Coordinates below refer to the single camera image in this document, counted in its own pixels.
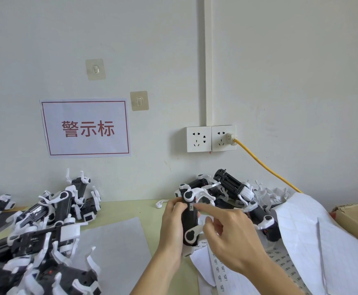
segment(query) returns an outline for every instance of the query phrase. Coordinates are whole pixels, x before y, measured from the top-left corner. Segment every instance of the forearm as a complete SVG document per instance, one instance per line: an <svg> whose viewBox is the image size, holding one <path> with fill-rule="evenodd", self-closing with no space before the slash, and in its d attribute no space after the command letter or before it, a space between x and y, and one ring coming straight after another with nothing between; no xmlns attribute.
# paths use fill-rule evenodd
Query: forearm
<svg viewBox="0 0 358 295"><path fill-rule="evenodd" d="M242 273L257 288L261 295L303 295L284 270L267 255Z"/></svg>
<svg viewBox="0 0 358 295"><path fill-rule="evenodd" d="M165 295L176 269L169 253L157 250L130 295Z"/></svg>

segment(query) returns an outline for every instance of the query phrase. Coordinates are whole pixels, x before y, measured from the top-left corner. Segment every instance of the table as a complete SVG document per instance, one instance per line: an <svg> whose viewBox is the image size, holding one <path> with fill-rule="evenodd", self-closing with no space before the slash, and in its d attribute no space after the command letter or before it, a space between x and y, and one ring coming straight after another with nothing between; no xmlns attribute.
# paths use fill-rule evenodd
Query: table
<svg viewBox="0 0 358 295"><path fill-rule="evenodd" d="M160 238L161 217L165 205L157 209L155 204L157 200L137 200L137 201L119 201L119 202L102 202L101 210L97 218L90 222L88 226L82 226L81 230L96 228L111 223L116 223L126 219L139 217L145 233L147 245L150 253L153 255L157 249ZM0 233L0 239L8 236L10 229ZM191 259L186 257L182 260L178 272L173 277L169 295L199 295L197 270Z"/></svg>

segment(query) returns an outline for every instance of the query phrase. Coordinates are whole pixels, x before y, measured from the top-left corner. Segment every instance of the red border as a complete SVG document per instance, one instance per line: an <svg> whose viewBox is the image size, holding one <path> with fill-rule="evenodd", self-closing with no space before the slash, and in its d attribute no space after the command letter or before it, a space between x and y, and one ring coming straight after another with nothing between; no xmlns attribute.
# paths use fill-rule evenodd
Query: red border
<svg viewBox="0 0 358 295"><path fill-rule="evenodd" d="M127 134L127 152L118 152L118 153L81 153L81 154L52 154L51 147L49 145L49 136L48 136L48 129L46 127L46 120L45 120L45 112L44 112L44 103L87 103L87 102L124 102L124 114L126 116L126 134ZM127 108L126 108L126 101L124 100L106 100L106 101L42 101L42 115L44 116L44 125L45 125L45 132L46 132L46 139L48 140L48 149L50 156L61 156L61 155L101 155L101 154L130 154L130 146L129 146L129 132L128 132L128 125L127 125Z"/></svg>

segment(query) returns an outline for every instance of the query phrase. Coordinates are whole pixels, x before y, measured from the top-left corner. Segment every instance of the power socket panel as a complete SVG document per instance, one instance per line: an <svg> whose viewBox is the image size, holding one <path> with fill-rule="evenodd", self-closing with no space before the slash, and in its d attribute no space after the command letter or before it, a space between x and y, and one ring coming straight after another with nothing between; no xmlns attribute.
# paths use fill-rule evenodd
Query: power socket panel
<svg viewBox="0 0 358 295"><path fill-rule="evenodd" d="M236 150L236 145L232 146L227 139L227 133L236 134L235 125L212 126L212 151Z"/></svg>
<svg viewBox="0 0 358 295"><path fill-rule="evenodd" d="M186 127L187 152L212 151L212 128L210 126Z"/></svg>

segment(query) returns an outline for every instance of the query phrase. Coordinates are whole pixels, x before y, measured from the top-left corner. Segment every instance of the yellow power cable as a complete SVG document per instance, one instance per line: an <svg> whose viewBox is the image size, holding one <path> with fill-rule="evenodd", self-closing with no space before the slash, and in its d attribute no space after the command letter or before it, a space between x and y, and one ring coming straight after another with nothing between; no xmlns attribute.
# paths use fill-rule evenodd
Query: yellow power cable
<svg viewBox="0 0 358 295"><path fill-rule="evenodd" d="M247 153L250 154L251 157L253 157L255 159L256 162L258 162L265 170L267 170L269 173L271 173L272 175L275 175L277 178L279 178L280 180L282 180L285 184L287 184L289 187L293 188L295 191L303 193L300 191L299 188L296 188L294 185L292 185L291 183L289 183L286 179L284 179L283 177L281 177L279 174L276 174L274 171L272 171L270 168L268 168L261 160L259 160L257 158L257 156L255 156L248 148L246 148L246 146L244 144L242 144L240 141L238 141L237 139L233 139L233 142L237 143L238 145L240 145L243 149L245 149L245 151Z"/></svg>

